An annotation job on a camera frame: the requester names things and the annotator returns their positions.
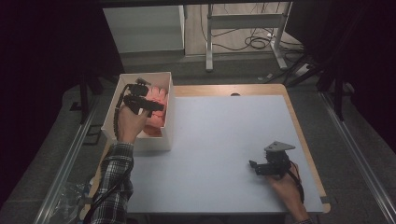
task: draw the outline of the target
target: gray floor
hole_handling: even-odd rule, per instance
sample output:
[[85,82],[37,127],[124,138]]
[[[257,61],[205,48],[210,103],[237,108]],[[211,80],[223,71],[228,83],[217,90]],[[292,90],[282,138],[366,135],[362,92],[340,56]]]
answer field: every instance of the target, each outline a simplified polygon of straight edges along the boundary
[[[216,55],[215,70],[212,73],[205,71],[203,57],[183,57],[170,53],[164,53],[163,57],[159,55],[161,54],[157,53],[155,57],[149,54],[123,55],[126,72],[170,71],[175,85],[263,83],[266,75],[282,73],[271,54]],[[318,223],[387,223],[315,89],[317,79],[312,77],[299,86],[288,89],[328,199],[332,203],[329,214],[313,215],[313,219]],[[101,80],[106,90],[100,96],[99,109],[92,121],[92,124],[99,125],[105,119],[115,89],[115,84]],[[279,83],[282,80],[280,77],[273,82]],[[32,223],[35,219],[64,154],[78,131],[80,114],[69,111],[71,104],[78,99],[78,88],[64,94],[63,109],[35,160],[0,212],[0,223]],[[344,114],[364,155],[395,201],[396,182],[392,172],[392,167],[396,164],[394,153],[365,122],[347,97],[344,101]],[[85,139],[87,143],[92,141],[92,137]],[[105,141],[101,136],[97,146],[81,147],[68,182],[84,183],[94,173]],[[164,220],[164,217],[153,217],[152,223],[158,219]],[[265,218],[228,217],[228,220],[229,223],[263,223]],[[187,223],[196,223],[196,219]],[[219,223],[219,220],[213,217],[203,223]]]

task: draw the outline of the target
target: white wall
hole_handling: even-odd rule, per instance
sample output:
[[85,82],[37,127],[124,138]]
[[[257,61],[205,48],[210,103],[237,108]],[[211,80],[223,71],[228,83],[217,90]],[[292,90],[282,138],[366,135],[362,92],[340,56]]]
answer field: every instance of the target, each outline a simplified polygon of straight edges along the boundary
[[119,7],[103,11],[119,53],[184,49],[182,6]]

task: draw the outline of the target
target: wrist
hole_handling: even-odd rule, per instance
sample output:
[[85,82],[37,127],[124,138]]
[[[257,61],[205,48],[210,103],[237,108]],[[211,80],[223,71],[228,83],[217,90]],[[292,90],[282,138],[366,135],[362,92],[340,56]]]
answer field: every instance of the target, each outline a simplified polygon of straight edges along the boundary
[[118,139],[119,142],[124,142],[124,143],[130,143],[130,144],[134,144],[134,141],[136,140],[136,137],[131,136],[131,135],[123,135],[120,134],[120,137]]
[[310,218],[305,210],[305,206],[300,201],[286,203],[286,206],[288,207],[290,214],[293,216],[295,221],[301,222]]

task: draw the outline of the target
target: floor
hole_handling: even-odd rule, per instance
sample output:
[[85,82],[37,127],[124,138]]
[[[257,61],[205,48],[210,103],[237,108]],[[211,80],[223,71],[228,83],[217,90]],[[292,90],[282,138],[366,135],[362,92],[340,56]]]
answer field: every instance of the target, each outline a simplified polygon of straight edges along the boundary
[[[232,11],[229,6],[226,6],[226,9],[229,12]],[[202,56],[205,53],[205,47],[204,51],[201,47],[200,49],[191,47],[188,56],[174,52],[156,52],[124,54],[121,55],[121,58],[126,73],[169,71],[172,72],[174,85],[257,84],[266,82],[269,74],[279,76],[271,83],[283,81],[281,76],[283,71],[279,70],[271,52],[245,51],[229,54],[217,50],[221,49],[215,49],[217,54],[214,56],[214,71],[212,73],[205,71],[205,57]],[[291,65],[291,61],[296,60],[297,57],[298,55],[291,55],[290,61],[287,63]],[[385,219],[373,193],[361,175],[360,169],[349,153],[346,142],[332,121],[328,108],[316,90],[315,84],[318,76],[311,77],[294,88],[288,88],[291,102],[328,195],[327,200],[332,207],[330,213],[313,214],[312,218],[321,224],[390,223]],[[98,132],[98,127],[103,124],[108,104],[115,89],[114,83],[105,79],[101,79],[101,82],[105,86],[105,92],[98,98],[90,95],[91,102],[93,99],[98,99],[99,108],[93,116],[90,133]],[[51,183],[58,174],[60,164],[67,156],[80,128],[79,111],[70,110],[72,104],[78,101],[78,87],[72,88],[64,94],[63,108],[51,132],[35,160],[0,211],[0,223],[23,224],[32,223],[35,220]],[[344,97],[343,106],[345,124],[361,148],[365,159],[374,170],[379,182],[382,183],[391,200],[395,202],[396,174],[392,171],[396,168],[396,155],[357,112],[348,96]],[[85,144],[81,145],[76,161],[71,167],[70,175],[67,177],[67,182],[73,185],[84,184],[92,176],[101,156],[100,149],[106,143],[103,135],[87,135],[83,141]],[[50,223],[66,223],[70,214],[59,214],[60,212],[55,213]],[[224,218],[230,224],[256,224],[264,223],[266,220],[266,217],[260,216],[210,217],[206,219],[152,216],[150,223],[215,224],[225,223]],[[290,217],[287,217],[286,223],[291,223]]]

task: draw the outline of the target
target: metal frame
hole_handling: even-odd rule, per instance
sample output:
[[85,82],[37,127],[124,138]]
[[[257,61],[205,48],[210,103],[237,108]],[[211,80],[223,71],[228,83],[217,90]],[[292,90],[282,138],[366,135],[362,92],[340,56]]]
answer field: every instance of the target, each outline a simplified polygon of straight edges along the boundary
[[335,127],[337,128],[341,137],[343,137],[350,156],[361,171],[361,175],[363,176],[368,188],[373,193],[379,208],[387,219],[387,222],[389,224],[396,223],[396,208],[392,202],[392,199],[388,195],[385,187],[376,177],[368,161],[365,159],[360,147],[356,143],[352,134],[349,132],[347,125],[342,120],[340,120],[337,114],[332,110],[332,99],[328,94],[323,92],[320,92],[319,96],[323,100],[323,103],[325,104]]
[[279,43],[285,30],[289,15],[290,2],[281,14],[258,15],[212,15],[212,5],[207,5],[207,41],[206,41],[206,71],[213,71],[212,30],[218,29],[250,29],[250,28],[278,28],[275,41],[271,41],[271,48],[276,56],[280,69],[285,70],[285,60],[279,51]]

